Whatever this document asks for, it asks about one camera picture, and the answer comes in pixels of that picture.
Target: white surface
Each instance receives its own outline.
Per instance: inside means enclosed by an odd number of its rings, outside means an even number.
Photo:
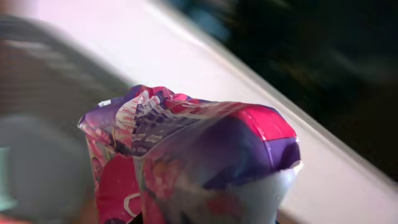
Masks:
[[[220,57],[225,52],[218,46],[176,32],[179,25],[160,19],[148,5],[146,0],[39,0],[25,14],[62,30],[132,83],[278,109],[296,130],[304,161],[282,209],[305,223],[398,222],[396,186],[360,158],[352,159],[355,154],[348,156],[344,144],[234,57]]]

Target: light green object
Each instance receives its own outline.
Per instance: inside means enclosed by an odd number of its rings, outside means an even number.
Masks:
[[[0,147],[0,211],[17,205],[17,201],[9,195],[8,151],[9,147]]]

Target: product package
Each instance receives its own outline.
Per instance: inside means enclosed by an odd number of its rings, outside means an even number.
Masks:
[[[79,122],[100,223],[274,223],[301,167],[273,108],[132,87]]]

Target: plastic wrapper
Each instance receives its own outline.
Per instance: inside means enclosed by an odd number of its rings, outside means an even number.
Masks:
[[[138,85],[79,122],[101,223],[272,223],[301,166],[273,108]]]

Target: dark window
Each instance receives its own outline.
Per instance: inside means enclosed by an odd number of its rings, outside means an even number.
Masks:
[[[398,180],[396,1],[164,1]]]

